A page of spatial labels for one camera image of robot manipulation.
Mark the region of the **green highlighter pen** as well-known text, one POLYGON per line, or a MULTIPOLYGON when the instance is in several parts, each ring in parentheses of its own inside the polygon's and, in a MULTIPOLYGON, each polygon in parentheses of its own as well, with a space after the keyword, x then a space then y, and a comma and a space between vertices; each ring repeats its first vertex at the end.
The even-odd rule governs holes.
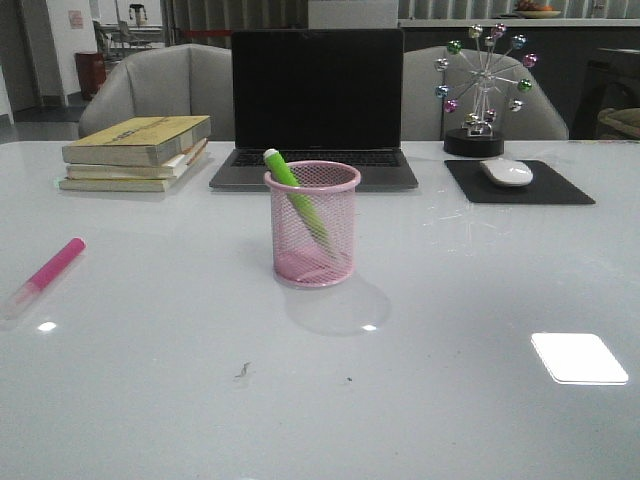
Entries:
MULTIPOLYGON (((278 150, 273 148, 267 149, 263 153, 263 160, 271 174, 280 184, 291 187, 300 186, 297 177, 278 150)), ((301 193, 288 193, 287 197, 314 241, 331 259, 335 260, 337 255, 330 241, 329 234, 323 221, 316 213, 312 200, 307 195, 301 193)))

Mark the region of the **pink highlighter pen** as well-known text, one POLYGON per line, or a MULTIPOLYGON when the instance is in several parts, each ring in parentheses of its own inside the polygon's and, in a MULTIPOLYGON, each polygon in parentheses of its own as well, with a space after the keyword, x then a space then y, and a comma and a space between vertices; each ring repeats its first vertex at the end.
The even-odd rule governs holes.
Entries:
POLYGON ((1 327, 14 321, 39 297, 39 295, 85 250, 86 243, 80 237, 72 238, 30 278, 1 304, 1 327))

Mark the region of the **pink mesh pen holder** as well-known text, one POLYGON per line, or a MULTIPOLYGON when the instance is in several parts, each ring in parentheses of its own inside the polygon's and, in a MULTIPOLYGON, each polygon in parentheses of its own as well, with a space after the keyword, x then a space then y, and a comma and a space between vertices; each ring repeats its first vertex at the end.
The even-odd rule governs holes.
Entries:
POLYGON ((265 152, 264 182, 271 193, 274 270, 282 281, 324 287, 354 271, 355 189, 360 172, 343 163, 287 163, 265 152))

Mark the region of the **grey laptop computer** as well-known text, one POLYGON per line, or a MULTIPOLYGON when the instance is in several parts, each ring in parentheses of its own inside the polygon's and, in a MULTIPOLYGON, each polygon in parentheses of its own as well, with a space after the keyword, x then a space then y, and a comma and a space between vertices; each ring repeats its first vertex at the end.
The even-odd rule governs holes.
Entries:
POLYGON ((417 187, 401 150, 403 54, 398 28, 233 33, 235 148, 210 187, 265 189, 269 148, 353 166, 361 191, 417 187))

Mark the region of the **middle white book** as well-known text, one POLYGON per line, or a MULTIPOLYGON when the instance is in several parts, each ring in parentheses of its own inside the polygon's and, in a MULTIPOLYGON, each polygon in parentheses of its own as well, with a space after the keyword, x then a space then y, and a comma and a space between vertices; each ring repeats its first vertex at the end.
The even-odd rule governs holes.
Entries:
POLYGON ((116 166, 116 165, 86 165, 67 164, 66 175, 70 179, 92 180, 155 180, 177 179, 194 164, 205 152, 207 139, 202 139, 189 150, 182 152, 162 165, 147 166, 116 166))

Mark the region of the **bottom pale book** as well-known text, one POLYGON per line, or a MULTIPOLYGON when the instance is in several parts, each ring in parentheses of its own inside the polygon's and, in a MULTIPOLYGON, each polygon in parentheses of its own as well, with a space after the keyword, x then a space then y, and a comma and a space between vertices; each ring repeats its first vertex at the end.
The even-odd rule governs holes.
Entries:
POLYGON ((91 192, 165 192, 170 187, 172 187, 182 176, 178 177, 177 179, 164 179, 164 180, 162 179, 92 180, 92 179, 70 179, 66 175, 64 178, 58 181, 58 187, 62 190, 91 191, 91 192))

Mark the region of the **top yellow book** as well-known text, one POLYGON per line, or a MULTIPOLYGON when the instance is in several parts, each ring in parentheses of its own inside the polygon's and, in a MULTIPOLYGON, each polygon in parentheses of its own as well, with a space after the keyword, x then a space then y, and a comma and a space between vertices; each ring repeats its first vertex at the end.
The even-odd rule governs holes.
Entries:
POLYGON ((68 164, 159 166, 211 134, 211 118, 134 117, 62 148, 68 164))

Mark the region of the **white computer mouse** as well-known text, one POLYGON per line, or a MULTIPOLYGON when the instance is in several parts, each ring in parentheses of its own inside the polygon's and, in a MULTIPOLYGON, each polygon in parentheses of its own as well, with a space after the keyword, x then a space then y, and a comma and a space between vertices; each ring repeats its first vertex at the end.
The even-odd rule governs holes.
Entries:
POLYGON ((533 172, 522 161, 494 158, 482 160, 480 167, 489 180, 498 186, 526 186, 533 180, 533 172))

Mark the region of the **white box behind laptop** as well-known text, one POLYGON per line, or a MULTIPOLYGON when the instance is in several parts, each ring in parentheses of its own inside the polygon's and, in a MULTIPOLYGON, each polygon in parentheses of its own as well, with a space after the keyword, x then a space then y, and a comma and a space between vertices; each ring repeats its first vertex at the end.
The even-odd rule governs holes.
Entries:
POLYGON ((308 26, 312 29, 396 28, 399 2, 309 1, 308 26))

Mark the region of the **ferris wheel desk ornament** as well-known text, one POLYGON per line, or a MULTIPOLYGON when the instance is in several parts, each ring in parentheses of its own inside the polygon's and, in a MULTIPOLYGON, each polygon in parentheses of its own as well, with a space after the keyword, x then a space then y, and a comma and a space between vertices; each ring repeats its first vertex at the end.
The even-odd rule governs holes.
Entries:
POLYGON ((441 100, 443 112, 453 114, 463 105, 463 99, 471 99, 470 108, 463 115, 458 128, 444 133, 444 150, 447 153, 468 157, 486 158, 499 156, 504 151, 504 140, 497 130, 498 110, 491 97, 500 93, 507 100, 508 110, 518 112, 524 102, 507 95, 513 86, 518 93, 533 89, 529 78, 506 78, 504 74, 519 66, 534 67, 538 61, 535 53, 525 55, 517 63, 508 63, 506 52, 498 54, 495 47, 505 37, 507 26, 496 23, 489 31, 479 24, 471 25, 467 35, 475 41, 475 51, 467 55, 460 40, 450 40, 442 57, 434 61, 436 71, 444 78, 456 77, 456 85, 443 83, 435 87, 434 94, 441 100))

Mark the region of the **black mouse pad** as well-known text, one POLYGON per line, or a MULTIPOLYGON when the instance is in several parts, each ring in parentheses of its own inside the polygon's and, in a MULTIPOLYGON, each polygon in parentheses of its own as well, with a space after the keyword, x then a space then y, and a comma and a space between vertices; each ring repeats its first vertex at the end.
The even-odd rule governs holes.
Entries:
POLYGON ((593 205, 595 200, 539 160, 525 160, 533 173, 525 186, 493 183, 479 160, 446 160, 445 165, 466 198, 480 204, 593 205))

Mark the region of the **red trash bin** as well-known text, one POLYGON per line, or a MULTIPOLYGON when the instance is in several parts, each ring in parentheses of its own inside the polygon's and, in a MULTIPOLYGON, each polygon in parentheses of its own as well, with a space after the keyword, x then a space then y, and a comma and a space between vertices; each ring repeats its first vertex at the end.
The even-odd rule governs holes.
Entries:
POLYGON ((84 100, 91 100, 106 80, 103 54, 100 52, 76 52, 74 57, 81 96, 84 100))

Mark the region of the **fruit bowl on counter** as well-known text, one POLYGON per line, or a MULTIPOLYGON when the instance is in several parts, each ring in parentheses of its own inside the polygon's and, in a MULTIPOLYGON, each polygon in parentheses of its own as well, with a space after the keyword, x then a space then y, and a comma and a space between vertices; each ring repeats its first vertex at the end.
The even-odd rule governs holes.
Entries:
POLYGON ((526 19, 550 19, 561 14, 560 10, 555 10, 550 5, 542 5, 532 0, 517 0, 514 4, 514 12, 526 19))

